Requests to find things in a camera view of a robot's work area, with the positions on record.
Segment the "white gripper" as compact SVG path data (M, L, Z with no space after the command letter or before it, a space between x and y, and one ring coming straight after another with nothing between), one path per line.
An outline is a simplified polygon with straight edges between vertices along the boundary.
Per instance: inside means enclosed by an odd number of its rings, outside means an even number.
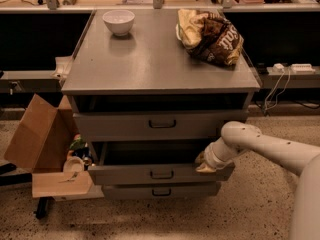
M198 173L215 173L227 167L234 156L234 152L224 143L213 142L209 144L204 152L200 152L195 158L196 164L201 164L196 168Z

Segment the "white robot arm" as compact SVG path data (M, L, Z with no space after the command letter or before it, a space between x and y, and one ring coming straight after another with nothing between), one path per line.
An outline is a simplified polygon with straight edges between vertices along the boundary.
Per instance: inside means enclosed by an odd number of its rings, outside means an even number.
M250 124L227 122L218 140L196 158L199 173L224 169L246 151L253 151L299 177L289 240L320 240L320 147L264 135Z

